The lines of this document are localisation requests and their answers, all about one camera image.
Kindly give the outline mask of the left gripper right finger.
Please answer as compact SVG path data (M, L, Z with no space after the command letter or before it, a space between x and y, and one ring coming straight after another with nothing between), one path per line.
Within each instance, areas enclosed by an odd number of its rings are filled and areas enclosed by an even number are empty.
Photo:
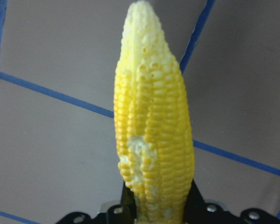
M204 199L194 180L191 182L187 200L184 206L184 221L200 221L203 214Z

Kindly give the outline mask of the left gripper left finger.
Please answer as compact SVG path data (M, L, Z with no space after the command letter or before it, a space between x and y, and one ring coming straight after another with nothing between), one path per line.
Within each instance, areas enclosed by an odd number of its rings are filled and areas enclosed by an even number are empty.
M133 220L137 218L137 208L134 198L134 193L126 186L126 183L123 182L120 204L124 206L125 210L129 213L130 217Z

